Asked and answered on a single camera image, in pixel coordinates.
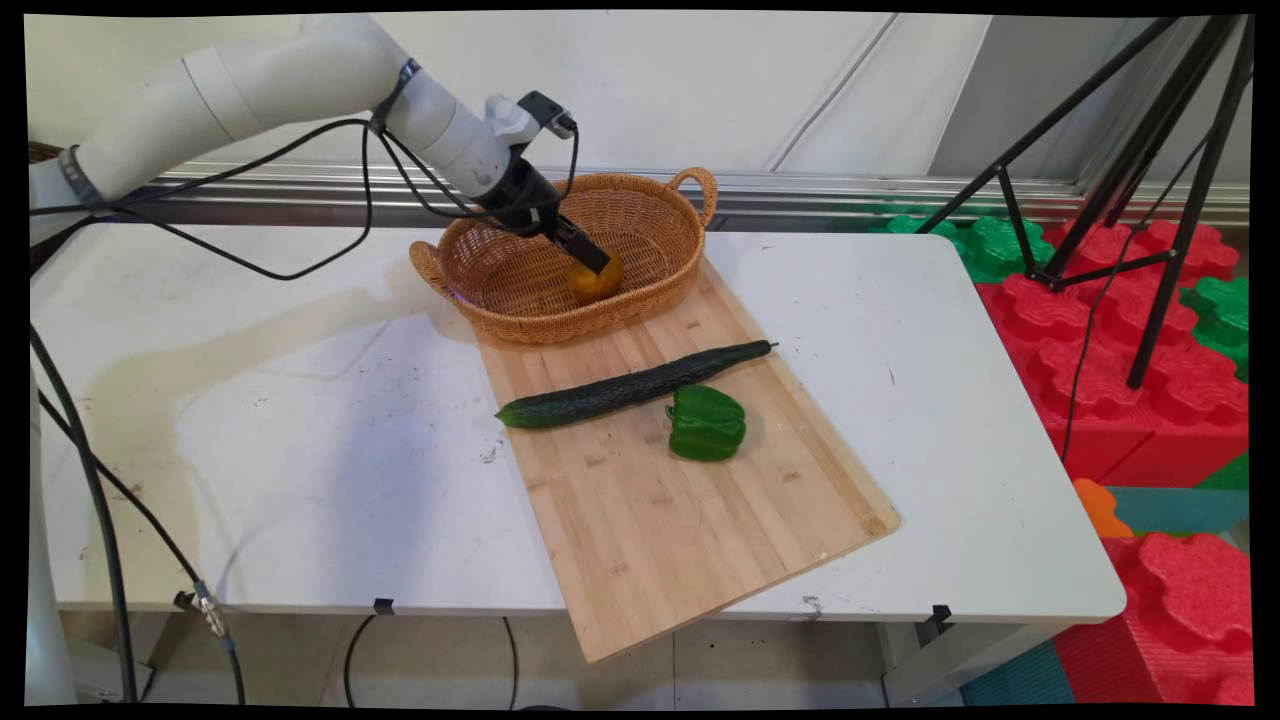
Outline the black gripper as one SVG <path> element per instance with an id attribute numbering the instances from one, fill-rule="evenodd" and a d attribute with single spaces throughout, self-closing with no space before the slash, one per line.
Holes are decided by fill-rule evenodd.
<path id="1" fill-rule="evenodd" d="M 563 192 L 527 160 L 515 158 L 498 183 L 486 191 L 488 222 L 520 237 L 541 234 L 561 254 L 593 274 L 602 274 L 611 255 L 561 214 Z"/>

